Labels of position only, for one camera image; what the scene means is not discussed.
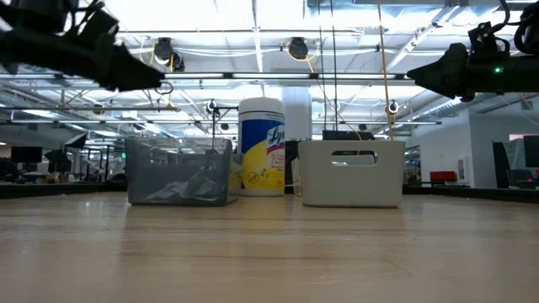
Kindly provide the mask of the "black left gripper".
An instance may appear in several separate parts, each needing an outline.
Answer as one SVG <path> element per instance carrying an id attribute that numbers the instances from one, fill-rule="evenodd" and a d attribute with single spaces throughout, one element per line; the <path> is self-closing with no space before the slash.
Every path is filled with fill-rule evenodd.
<path id="1" fill-rule="evenodd" d="M 162 72 L 136 59 L 124 45 L 114 45 L 108 35 L 87 46 L 57 35 L 3 31 L 1 65 L 15 75 L 21 64 L 99 80 L 101 87 L 119 92 L 160 88 L 165 79 Z"/>

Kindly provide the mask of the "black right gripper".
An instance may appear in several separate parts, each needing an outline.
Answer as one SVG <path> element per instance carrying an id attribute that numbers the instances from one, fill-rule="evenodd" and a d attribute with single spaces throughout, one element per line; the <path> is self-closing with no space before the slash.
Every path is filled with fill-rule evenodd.
<path id="1" fill-rule="evenodd" d="M 472 102 L 475 93 L 537 93 L 538 57 L 507 56 L 491 60 L 467 59 L 462 43 L 450 44 L 444 55 L 433 63 L 407 72 L 416 85 L 463 103 Z M 459 77 L 457 87 L 439 84 Z"/>

